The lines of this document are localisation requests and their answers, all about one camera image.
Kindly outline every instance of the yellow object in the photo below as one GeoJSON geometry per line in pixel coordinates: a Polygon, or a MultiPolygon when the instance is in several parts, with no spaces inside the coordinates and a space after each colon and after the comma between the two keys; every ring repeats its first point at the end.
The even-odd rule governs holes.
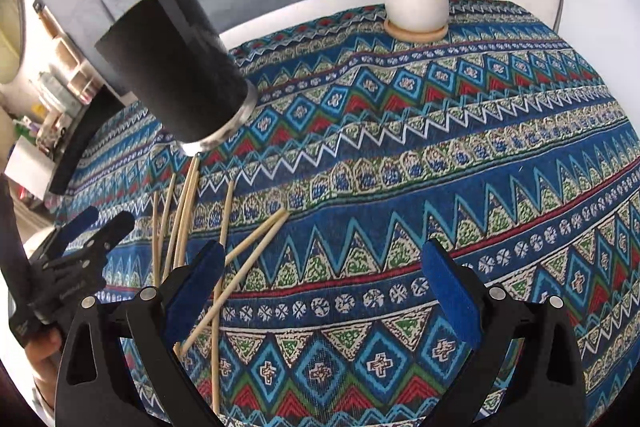
{"type": "Polygon", "coordinates": [[[46,107],[44,107],[41,103],[35,103],[31,106],[31,112],[33,114],[35,114],[38,118],[40,118],[41,120],[44,120],[45,118],[47,118],[47,113],[49,113],[49,111],[47,110],[46,107]]]}

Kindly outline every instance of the patterned tablecloth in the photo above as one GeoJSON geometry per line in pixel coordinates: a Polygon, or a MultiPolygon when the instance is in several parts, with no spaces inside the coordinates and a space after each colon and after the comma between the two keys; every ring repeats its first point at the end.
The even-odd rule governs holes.
{"type": "MultiPolygon", "coordinates": [[[[383,7],[370,6],[233,50],[260,99],[202,160],[190,253],[218,235],[230,178],[230,247],[280,206],[292,217],[223,308],[229,422],[413,424],[427,414],[469,352],[420,274],[430,233],[515,298],[564,298],[591,420],[636,365],[638,136],[587,62],[519,6],[452,0],[450,12],[447,37],[430,45],[395,41],[383,7]]],[[[182,183],[187,167],[141,105],[85,151],[59,218],[94,204],[101,222],[122,209],[137,219],[111,253],[103,300],[149,283],[150,195],[174,171],[182,183]]],[[[210,401],[209,343],[201,335],[184,363],[210,401]]],[[[483,415],[500,404],[518,348],[483,415]]],[[[134,346],[125,350],[161,415],[134,346]]]]}

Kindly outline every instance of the wooden saucer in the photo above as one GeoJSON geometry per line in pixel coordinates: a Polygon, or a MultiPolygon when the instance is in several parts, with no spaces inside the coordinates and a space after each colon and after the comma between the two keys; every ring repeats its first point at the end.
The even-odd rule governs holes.
{"type": "Polygon", "coordinates": [[[449,31],[449,25],[445,24],[439,30],[433,32],[417,33],[410,32],[409,30],[403,30],[398,28],[389,19],[385,20],[385,31],[393,38],[404,42],[417,42],[418,44],[428,44],[428,42],[441,41],[449,31]]]}

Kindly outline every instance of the hand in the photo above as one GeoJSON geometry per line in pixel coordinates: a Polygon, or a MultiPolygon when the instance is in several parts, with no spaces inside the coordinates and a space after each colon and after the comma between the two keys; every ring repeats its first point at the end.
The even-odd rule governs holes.
{"type": "Polygon", "coordinates": [[[33,379],[36,386],[52,409],[56,403],[58,368],[49,357],[59,351],[61,346],[60,332],[57,328],[50,328],[32,339],[24,348],[27,360],[33,368],[33,379]]]}

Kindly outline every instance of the table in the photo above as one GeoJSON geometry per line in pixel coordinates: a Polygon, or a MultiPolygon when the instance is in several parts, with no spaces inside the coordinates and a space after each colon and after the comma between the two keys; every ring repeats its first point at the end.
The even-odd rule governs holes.
{"type": "MultiPolygon", "coordinates": [[[[292,216],[222,310],[226,421],[416,425],[469,352],[420,273],[429,235],[515,298],[563,297],[597,418],[640,355],[638,136],[596,71],[515,4],[451,0],[449,33],[430,45],[395,41],[384,18],[362,7],[232,51],[260,99],[202,158],[189,254],[218,235],[230,178],[230,248],[280,206],[292,216]]],[[[100,299],[150,283],[151,194],[187,168],[141,105],[87,147],[59,219],[88,204],[101,223],[136,216],[100,299]]],[[[206,331],[184,363],[210,401],[209,344],[206,331]]],[[[162,415],[135,347],[124,349],[162,415]]]]}

